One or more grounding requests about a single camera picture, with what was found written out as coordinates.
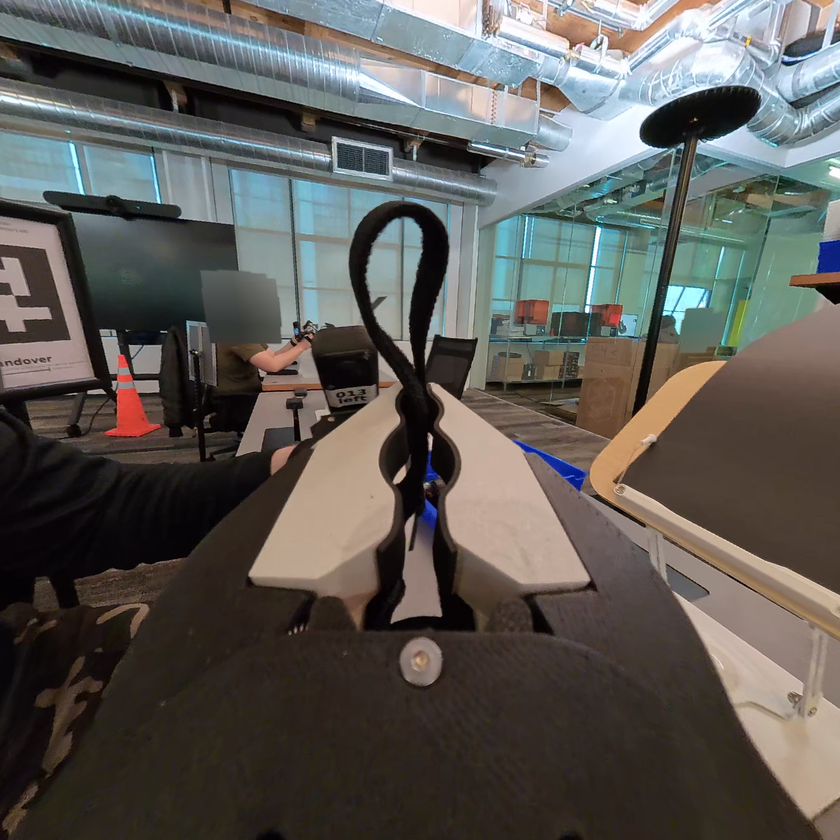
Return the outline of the silver ventilation duct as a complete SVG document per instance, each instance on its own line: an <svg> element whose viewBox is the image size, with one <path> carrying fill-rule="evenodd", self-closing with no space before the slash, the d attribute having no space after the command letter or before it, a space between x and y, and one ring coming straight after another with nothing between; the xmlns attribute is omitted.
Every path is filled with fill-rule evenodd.
<svg viewBox="0 0 840 840"><path fill-rule="evenodd" d="M2 38L416 133L564 151L536 101L187 2L2 1Z"/></svg>
<svg viewBox="0 0 840 840"><path fill-rule="evenodd" d="M496 181L472 173L401 160L392 163L385 179L338 172L333 170L331 146L325 143L17 80L2 80L1 112L4 119L48 124L69 133L204 154L343 185L379 187L478 207L488 207L497 196Z"/></svg>

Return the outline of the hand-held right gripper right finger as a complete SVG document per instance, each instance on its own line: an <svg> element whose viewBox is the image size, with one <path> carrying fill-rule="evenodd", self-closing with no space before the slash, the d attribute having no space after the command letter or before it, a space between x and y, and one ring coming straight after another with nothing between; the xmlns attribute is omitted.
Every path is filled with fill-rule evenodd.
<svg viewBox="0 0 840 840"><path fill-rule="evenodd" d="M438 508L455 553L452 592L489 616L499 602L577 592L591 576L527 453L443 389L435 432L454 467Z"/></svg>

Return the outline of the orange traffic cone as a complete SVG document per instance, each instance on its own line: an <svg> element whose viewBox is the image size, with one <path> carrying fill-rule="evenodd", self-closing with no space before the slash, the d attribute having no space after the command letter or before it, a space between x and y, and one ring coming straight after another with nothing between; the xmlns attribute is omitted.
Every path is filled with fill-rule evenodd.
<svg viewBox="0 0 840 840"><path fill-rule="evenodd" d="M117 383L115 386L117 403L117 425L105 435L111 438L138 438L161 429L160 424L153 424L145 414L137 392L128 361L124 354L119 355Z"/></svg>

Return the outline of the wooden standing desk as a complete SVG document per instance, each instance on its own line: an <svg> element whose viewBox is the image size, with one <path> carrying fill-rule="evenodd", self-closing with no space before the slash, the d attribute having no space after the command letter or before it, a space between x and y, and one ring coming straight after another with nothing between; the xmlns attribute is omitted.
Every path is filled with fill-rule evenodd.
<svg viewBox="0 0 840 840"><path fill-rule="evenodd" d="M793 288L812 289L833 305L839 304L839 271L792 276L789 285Z"/></svg>

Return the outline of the person's camouflage pants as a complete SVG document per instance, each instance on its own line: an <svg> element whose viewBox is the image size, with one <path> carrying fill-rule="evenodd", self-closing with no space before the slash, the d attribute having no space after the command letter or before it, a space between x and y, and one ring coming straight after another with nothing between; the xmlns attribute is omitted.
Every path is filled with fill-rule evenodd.
<svg viewBox="0 0 840 840"><path fill-rule="evenodd" d="M89 729L151 606L1 613L1 837L12 838Z"/></svg>

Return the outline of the blue plastic bin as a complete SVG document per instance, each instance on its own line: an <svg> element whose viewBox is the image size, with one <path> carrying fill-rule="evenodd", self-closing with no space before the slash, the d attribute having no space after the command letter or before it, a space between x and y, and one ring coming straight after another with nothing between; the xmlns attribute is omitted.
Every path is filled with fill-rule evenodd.
<svg viewBox="0 0 840 840"><path fill-rule="evenodd" d="M437 434L430 435L430 441L433 445L430 448L430 454L428 457L429 466L431 469L439 470L440 473L438 477L444 482L440 488L437 499L438 505L440 506L441 498L445 492L445 479L451 477L453 474L454 457L453 453L449 450L449 447L438 439ZM579 491L582 487L583 478L585 477L584 471L572 467L564 462L561 463L563 468L557 469L557 464L560 462L557 458L547 456L542 451L530 447L527 444L521 444L516 440L512 441L527 453L528 461L531 463L531 466L537 474L541 485L545 489L558 518L563 524L560 516L560 503L557 500L552 500L552 492L562 487L562 484L559 483L557 479L562 478L568 481L569 484L572 485L574 491ZM430 545L432 548L430 550L429 557L435 563L437 574L442 577L445 577L447 574L452 574L455 553L445 547L445 538L442 536L441 526L438 523L438 508L429 507L429 503L426 500L424 501L424 508L413 517L413 528L408 550L414 550L416 531L419 530L418 526L421 522L424 522L430 527Z"/></svg>

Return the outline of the black video bar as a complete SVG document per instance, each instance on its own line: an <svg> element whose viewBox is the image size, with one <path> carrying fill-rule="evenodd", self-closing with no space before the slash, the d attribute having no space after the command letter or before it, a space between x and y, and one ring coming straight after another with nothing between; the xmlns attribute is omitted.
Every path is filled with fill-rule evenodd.
<svg viewBox="0 0 840 840"><path fill-rule="evenodd" d="M45 202L72 213L113 215L123 218L176 220L182 216L177 205L148 203L115 195L88 196L69 192L44 191Z"/></svg>

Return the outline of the white vent grille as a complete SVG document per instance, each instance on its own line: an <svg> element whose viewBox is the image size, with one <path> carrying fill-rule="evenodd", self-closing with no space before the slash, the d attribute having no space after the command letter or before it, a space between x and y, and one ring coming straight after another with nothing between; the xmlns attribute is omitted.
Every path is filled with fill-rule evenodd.
<svg viewBox="0 0 840 840"><path fill-rule="evenodd" d="M331 138L331 171L341 176L393 182L393 149L334 136Z"/></svg>

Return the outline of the large black monitor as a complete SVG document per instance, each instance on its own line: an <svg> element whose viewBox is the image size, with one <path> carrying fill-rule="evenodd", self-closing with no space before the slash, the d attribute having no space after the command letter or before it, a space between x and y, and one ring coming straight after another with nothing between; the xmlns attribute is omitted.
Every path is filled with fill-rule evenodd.
<svg viewBox="0 0 840 840"><path fill-rule="evenodd" d="M73 213L99 329L167 331L204 322L204 270L237 270L235 226Z"/></svg>

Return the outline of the black round-top pole stand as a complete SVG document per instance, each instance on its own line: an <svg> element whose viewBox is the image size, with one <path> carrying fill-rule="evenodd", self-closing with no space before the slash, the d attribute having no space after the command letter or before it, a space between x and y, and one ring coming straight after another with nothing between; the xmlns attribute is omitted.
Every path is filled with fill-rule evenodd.
<svg viewBox="0 0 840 840"><path fill-rule="evenodd" d="M687 94L657 108L640 127L641 141L658 149L679 148L680 159L647 339L639 368L633 415L644 407L648 398L698 143L717 140L739 130L755 117L760 104L759 93L750 87L714 87Z"/></svg>

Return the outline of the person's left forearm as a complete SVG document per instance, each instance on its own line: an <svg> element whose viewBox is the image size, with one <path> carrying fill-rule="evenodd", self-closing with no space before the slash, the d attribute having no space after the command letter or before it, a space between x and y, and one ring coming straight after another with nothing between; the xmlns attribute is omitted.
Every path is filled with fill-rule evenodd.
<svg viewBox="0 0 840 840"><path fill-rule="evenodd" d="M74 581L185 558L268 480L271 454L125 465L40 437L2 411L2 603L32 600L39 577Z"/></svg>

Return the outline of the black office chair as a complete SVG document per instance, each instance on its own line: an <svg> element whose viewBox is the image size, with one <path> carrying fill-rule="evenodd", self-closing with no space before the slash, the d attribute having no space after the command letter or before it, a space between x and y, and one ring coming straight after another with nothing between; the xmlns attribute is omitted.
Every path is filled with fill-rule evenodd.
<svg viewBox="0 0 840 840"><path fill-rule="evenodd" d="M476 356L477 344L476 338L458 339L436 334L426 362L427 382L440 385L460 401Z"/></svg>

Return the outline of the black framed tag sign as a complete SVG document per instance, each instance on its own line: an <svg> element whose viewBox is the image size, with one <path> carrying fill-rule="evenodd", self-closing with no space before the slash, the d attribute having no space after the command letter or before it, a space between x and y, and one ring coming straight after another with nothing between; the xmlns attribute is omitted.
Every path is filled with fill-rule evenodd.
<svg viewBox="0 0 840 840"><path fill-rule="evenodd" d="M112 394L71 215L1 201L1 402Z"/></svg>

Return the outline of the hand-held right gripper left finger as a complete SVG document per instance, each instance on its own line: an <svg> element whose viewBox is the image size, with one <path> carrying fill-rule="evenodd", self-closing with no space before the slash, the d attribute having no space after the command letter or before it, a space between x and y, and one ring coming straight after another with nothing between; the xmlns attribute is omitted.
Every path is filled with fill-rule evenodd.
<svg viewBox="0 0 840 840"><path fill-rule="evenodd" d="M375 551L391 531L396 489L381 465L399 428L402 387L385 389L310 450L248 577L253 585L342 600L353 620L380 590Z"/></svg>

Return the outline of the wooden board with black mat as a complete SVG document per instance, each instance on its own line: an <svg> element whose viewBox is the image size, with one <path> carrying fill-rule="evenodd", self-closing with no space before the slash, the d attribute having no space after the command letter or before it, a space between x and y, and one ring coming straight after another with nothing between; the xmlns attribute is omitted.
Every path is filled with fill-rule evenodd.
<svg viewBox="0 0 840 840"><path fill-rule="evenodd" d="M597 456L678 519L838 593L839 309L828 305L723 362L667 380Z"/></svg>

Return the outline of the white board stand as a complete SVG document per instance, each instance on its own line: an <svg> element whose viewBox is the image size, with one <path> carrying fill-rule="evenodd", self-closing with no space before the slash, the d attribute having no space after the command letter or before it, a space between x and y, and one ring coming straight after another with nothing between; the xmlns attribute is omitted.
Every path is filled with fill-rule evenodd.
<svg viewBox="0 0 840 840"><path fill-rule="evenodd" d="M611 491L621 509L647 525L657 566L665 567L663 544L670 539L808 625L805 678L794 689L773 683L756 658L727 643L697 608L689 611L750 738L791 798L815 818L838 801L838 710L831 704L820 710L828 639L838 639L838 594L680 516L622 479Z"/></svg>

